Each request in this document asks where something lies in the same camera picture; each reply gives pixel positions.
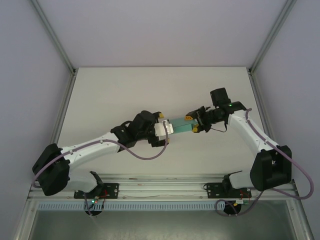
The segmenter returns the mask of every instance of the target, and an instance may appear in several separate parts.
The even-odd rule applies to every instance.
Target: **yellow component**
[[[192,116],[185,116],[184,117],[184,120],[185,121],[190,121],[190,120],[193,120]]]
[[[192,132],[197,133],[198,127],[199,127],[199,124],[194,125],[194,127],[192,128]]]

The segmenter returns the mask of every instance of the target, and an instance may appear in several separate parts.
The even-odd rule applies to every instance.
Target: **glass panel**
[[[286,201],[239,217],[214,211],[38,211],[31,240],[294,240]]]

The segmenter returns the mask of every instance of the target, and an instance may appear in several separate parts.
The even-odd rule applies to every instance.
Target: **green object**
[[[173,134],[192,131],[193,126],[198,124],[196,120],[186,121],[184,117],[169,119],[169,122],[173,126]]]

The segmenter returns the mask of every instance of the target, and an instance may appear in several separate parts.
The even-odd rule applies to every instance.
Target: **purple cable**
[[[88,204],[88,200],[87,200],[87,194],[84,192],[83,196],[84,196],[84,203],[85,203],[86,209],[88,210],[89,216],[91,216],[92,213],[91,213],[90,208],[89,208],[89,204]]]
[[[168,130],[166,128],[166,123],[163,122],[163,126],[164,126],[164,131],[165,131],[165,143],[164,143],[164,146],[162,148],[162,150],[155,156],[152,156],[152,157],[142,157],[142,156],[139,156],[137,154],[135,154],[133,151],[131,151],[129,148],[127,148],[125,145],[117,142],[117,141],[114,141],[114,140],[110,140],[110,139],[104,139],[102,140],[104,143],[113,143],[113,144],[116,144],[116,145],[119,145],[120,147],[122,147],[124,150],[127,150],[131,155],[133,155],[134,157],[136,157],[137,159],[141,159],[141,160],[153,160],[153,159],[156,159],[157,157],[159,157],[161,154],[164,153],[164,151],[166,150],[167,148],[167,145],[168,145],[168,139],[169,139],[169,136],[168,136]],[[101,144],[101,140],[97,140],[97,141],[92,141],[92,142],[89,142],[87,144],[84,144],[82,146],[79,146],[79,147],[76,147],[75,149],[72,149],[73,152],[77,152],[81,149],[84,149],[84,148],[87,148],[91,145],[95,145],[95,144]],[[50,162],[48,162],[43,168],[40,169],[40,171],[38,171],[36,173],[36,175],[34,176],[33,180],[32,180],[32,186],[34,188],[41,188],[41,186],[37,186],[36,185],[36,180],[38,179],[38,177],[48,168],[50,167],[53,163],[55,163],[57,160],[59,160],[60,158],[66,156],[66,155],[69,155],[71,154],[70,151],[67,151],[67,152],[64,152],[62,153],[61,155],[55,157],[54,159],[52,159]]]
[[[281,154],[282,156],[284,156],[289,162],[291,162],[294,166],[296,166],[302,173],[303,175],[305,175],[305,177],[308,179],[309,183],[310,183],[310,191],[307,195],[305,196],[295,196],[295,195],[291,195],[285,191],[276,189],[276,188],[271,188],[272,190],[284,194],[288,197],[292,197],[294,199],[298,199],[298,200],[305,200],[308,199],[312,196],[312,194],[314,193],[315,190],[315,185],[314,185],[314,181],[312,180],[311,176],[299,165],[299,163],[297,163],[296,161],[294,161],[291,157],[289,157],[287,154],[285,154],[283,151],[281,151],[279,148],[277,148],[275,145],[273,145],[272,143],[270,143],[269,141],[267,141],[256,129],[255,127],[252,125],[252,123],[249,120],[249,112],[252,110],[252,108],[249,108],[246,110],[245,112],[245,120],[247,121],[247,123],[249,124],[250,128],[252,129],[252,131],[254,131],[254,133],[261,139],[263,140],[266,144],[268,144],[270,147],[272,147],[274,150],[276,150],[279,154]]]
[[[219,199],[218,201],[215,202],[215,205],[214,205],[215,212],[216,212],[217,214],[219,214],[220,216],[223,216],[223,217],[237,217],[237,216],[241,216],[241,215],[247,214],[247,213],[250,212],[250,211],[254,208],[254,206],[257,204],[257,202],[258,202],[259,198],[261,197],[262,193],[263,193],[263,191],[260,192],[260,194],[256,197],[256,199],[253,201],[253,203],[251,204],[251,206],[250,206],[247,210],[245,210],[244,212],[237,213],[234,205],[233,205],[231,202],[229,202],[229,201],[227,201],[227,200],[223,200],[223,199]],[[228,204],[229,206],[231,206],[232,209],[234,210],[234,212],[237,213],[237,214],[235,214],[235,215],[230,215],[230,214],[229,214],[229,215],[228,215],[228,214],[222,214],[222,213],[220,213],[220,212],[218,211],[218,203],[220,203],[220,202],[225,202],[226,204]]]

